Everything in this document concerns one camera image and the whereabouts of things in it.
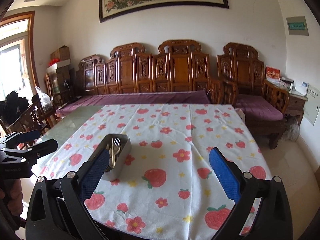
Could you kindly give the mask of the person's left hand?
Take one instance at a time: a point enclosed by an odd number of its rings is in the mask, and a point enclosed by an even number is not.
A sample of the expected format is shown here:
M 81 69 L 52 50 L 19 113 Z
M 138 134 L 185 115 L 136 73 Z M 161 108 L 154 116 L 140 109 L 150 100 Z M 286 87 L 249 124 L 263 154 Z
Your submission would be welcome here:
M 9 191 L 8 209 L 13 216 L 20 216 L 23 212 L 23 192 L 21 180 L 17 179 Z

